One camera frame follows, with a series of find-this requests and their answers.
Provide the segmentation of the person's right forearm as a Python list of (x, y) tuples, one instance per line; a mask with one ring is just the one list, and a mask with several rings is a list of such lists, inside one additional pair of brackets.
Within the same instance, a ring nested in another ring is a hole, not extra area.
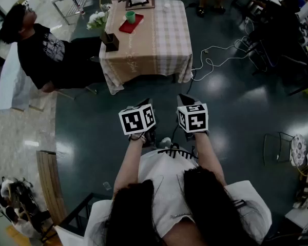
[(198, 164), (202, 168), (205, 168), (214, 173), (216, 179), (226, 186), (224, 173), (222, 166), (213, 150), (208, 135), (202, 132), (194, 133), (196, 148), (198, 151)]

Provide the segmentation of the person's white shirt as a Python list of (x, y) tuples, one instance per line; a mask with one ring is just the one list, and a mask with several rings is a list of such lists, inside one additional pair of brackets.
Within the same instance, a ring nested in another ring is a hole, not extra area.
[[(138, 180), (153, 182), (153, 220), (160, 236), (164, 236), (182, 218), (190, 217), (182, 196), (183, 172), (193, 169), (195, 164), (192, 159), (179, 154), (171, 157), (163, 150), (154, 150), (141, 156)], [(238, 211), (244, 226), (261, 243), (272, 225), (271, 212), (264, 200), (248, 180), (227, 185), (225, 190), (232, 200), (246, 202)], [(104, 246), (105, 225), (112, 203), (111, 199), (105, 199), (93, 204), (83, 246)]]

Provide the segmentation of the black metal frame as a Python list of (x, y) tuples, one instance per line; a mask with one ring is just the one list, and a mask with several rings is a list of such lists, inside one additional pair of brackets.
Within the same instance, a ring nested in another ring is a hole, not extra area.
[(43, 246), (82, 246), (94, 203), (109, 198), (108, 195), (89, 193), (69, 214), (62, 198), (46, 198), (53, 224), (43, 234)]

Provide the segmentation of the person's white shoe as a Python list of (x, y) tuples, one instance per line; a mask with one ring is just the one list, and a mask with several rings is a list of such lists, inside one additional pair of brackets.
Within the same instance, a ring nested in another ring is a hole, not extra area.
[(170, 149), (171, 145), (172, 145), (171, 139), (169, 137), (165, 137), (159, 142), (158, 148), (159, 149)]

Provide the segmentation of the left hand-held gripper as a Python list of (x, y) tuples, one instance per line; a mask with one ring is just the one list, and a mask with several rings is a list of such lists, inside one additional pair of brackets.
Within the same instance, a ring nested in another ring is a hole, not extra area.
[(124, 135), (128, 136), (129, 140), (140, 139), (144, 147), (155, 145), (156, 117), (151, 98), (120, 111), (119, 119)]

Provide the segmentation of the wooden slat bench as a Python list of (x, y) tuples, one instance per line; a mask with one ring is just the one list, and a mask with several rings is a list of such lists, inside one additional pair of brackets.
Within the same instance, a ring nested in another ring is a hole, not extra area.
[(37, 151), (36, 160), (48, 211), (54, 225), (58, 225), (67, 217), (67, 211), (62, 196), (56, 154), (43, 150)]

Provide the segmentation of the table with checked tablecloth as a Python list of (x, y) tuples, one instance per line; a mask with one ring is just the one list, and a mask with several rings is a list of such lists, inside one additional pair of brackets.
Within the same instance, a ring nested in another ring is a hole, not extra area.
[[(164, 10), (164, 4), (170, 9)], [(143, 21), (131, 34), (119, 31), (125, 21), (125, 3), (113, 3), (106, 23), (106, 31), (119, 40), (119, 50), (106, 52), (101, 44), (99, 60), (112, 95), (123, 85), (140, 75), (175, 74), (178, 83), (191, 78), (193, 53), (185, 5), (180, 0), (156, 0), (155, 8), (138, 9)]]

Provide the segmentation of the white flower bouquet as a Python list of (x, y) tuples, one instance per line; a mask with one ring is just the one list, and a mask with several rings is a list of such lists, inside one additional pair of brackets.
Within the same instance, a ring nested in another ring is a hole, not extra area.
[(89, 17), (87, 29), (104, 29), (108, 19), (108, 12), (95, 12)]

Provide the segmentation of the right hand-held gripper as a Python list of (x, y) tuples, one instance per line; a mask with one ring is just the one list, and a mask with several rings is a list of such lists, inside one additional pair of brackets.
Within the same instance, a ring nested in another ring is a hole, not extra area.
[(194, 133), (208, 135), (208, 110), (206, 104), (195, 104), (196, 100), (185, 94), (178, 94), (178, 123), (185, 132), (186, 140), (193, 140)]

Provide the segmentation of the person's left forearm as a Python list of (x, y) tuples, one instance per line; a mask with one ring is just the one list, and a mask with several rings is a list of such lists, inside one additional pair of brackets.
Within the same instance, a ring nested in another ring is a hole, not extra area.
[(120, 189), (138, 182), (142, 146), (142, 138), (137, 137), (136, 140), (130, 140), (123, 162), (115, 179), (113, 197), (115, 197)]

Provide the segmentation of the red tray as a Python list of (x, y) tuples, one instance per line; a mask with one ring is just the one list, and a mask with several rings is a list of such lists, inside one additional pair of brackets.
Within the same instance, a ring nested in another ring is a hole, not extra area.
[(122, 25), (119, 28), (119, 31), (131, 34), (134, 29), (138, 26), (138, 24), (143, 21), (144, 15), (141, 14), (135, 14), (135, 22), (133, 24), (129, 23), (128, 20), (124, 21)]

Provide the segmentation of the brown wooden board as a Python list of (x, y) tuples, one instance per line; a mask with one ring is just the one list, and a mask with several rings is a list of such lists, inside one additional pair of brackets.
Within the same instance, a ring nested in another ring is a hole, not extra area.
[(143, 6), (135, 6), (131, 8), (126, 8), (126, 1), (127, 0), (122, 0), (125, 3), (125, 10), (126, 11), (131, 11), (131, 10), (137, 10), (137, 9), (151, 9), (155, 8), (155, 0), (149, 0), (149, 3)]

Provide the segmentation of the white draped furniture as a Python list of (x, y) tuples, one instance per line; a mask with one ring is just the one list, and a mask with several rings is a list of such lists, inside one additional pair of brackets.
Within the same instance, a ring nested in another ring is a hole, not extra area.
[(28, 109), (32, 85), (21, 67), (17, 43), (12, 43), (0, 76), (0, 110)]

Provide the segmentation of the dark brown wooden box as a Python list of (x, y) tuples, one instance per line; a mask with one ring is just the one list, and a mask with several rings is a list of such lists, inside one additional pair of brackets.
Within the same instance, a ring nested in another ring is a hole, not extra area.
[(101, 41), (106, 46), (106, 52), (119, 50), (119, 40), (114, 33), (107, 33), (104, 31), (101, 35)]

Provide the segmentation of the floral round cushion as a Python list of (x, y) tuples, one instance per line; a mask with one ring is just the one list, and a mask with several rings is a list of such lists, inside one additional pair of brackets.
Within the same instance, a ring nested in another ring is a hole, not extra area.
[(293, 167), (302, 167), (307, 160), (307, 143), (301, 134), (296, 134), (291, 140), (290, 161)]

